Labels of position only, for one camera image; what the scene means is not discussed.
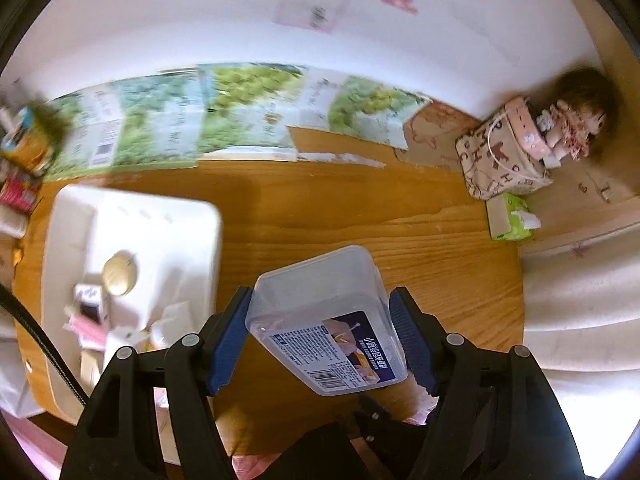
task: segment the green printed paper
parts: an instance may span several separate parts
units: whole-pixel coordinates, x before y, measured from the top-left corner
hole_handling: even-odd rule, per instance
[[[200,65],[53,100],[70,125],[47,178],[195,166],[231,146],[295,149],[288,126],[406,149],[403,123],[427,98],[332,70]]]

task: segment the bag handle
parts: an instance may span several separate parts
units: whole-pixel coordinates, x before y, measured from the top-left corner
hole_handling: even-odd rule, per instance
[[[501,120],[506,120],[508,121],[509,118],[507,117],[507,112],[504,111],[503,113],[499,114],[497,117],[494,118],[493,122],[490,124],[490,126],[487,128],[486,131],[486,145],[487,148],[489,149],[489,154],[491,155],[492,159],[494,160],[494,162],[500,166],[501,168],[503,168],[505,171],[511,173],[512,175],[516,175],[518,177],[524,177],[528,180],[533,180],[534,182],[539,182],[540,184],[545,184],[546,185],[546,166],[545,166],[545,173],[543,174],[542,178],[538,178],[535,176],[529,176],[529,175],[524,175],[522,173],[519,173],[517,171],[513,171],[510,168],[507,168],[503,163],[501,163],[498,158],[494,155],[494,151],[491,149],[491,134],[494,130],[494,128],[496,127],[496,125],[498,124],[498,122],[500,122]]]

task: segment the white wall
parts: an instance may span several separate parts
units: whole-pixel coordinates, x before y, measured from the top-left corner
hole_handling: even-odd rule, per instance
[[[599,63],[570,0],[351,0],[332,34],[272,22],[279,0],[53,0],[0,77],[47,98],[198,62],[307,64],[485,116],[577,60]]]

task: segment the blue gripper pad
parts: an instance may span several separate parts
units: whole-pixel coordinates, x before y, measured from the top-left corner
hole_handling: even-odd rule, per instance
[[[434,355],[398,289],[394,289],[389,295],[389,313],[400,338],[407,367],[414,374],[415,381],[432,394],[437,386],[433,374]]]
[[[236,292],[236,296],[231,300],[227,309],[234,307],[240,293],[240,291]],[[226,323],[226,327],[223,328],[224,332],[220,335],[218,344],[211,356],[211,375],[207,381],[207,388],[212,396],[217,395],[222,386],[229,384],[231,375],[236,368],[236,363],[238,362],[242,346],[244,346],[244,341],[248,334],[244,320],[249,309],[251,295],[252,291],[247,289],[239,300],[238,306],[231,315],[231,318],[229,319],[225,316],[225,311],[222,313],[222,318],[218,322]]]

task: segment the clear plastic box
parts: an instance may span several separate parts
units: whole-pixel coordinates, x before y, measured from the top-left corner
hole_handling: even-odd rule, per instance
[[[322,396],[380,388],[407,377],[380,272],[360,246],[261,275],[246,327]]]

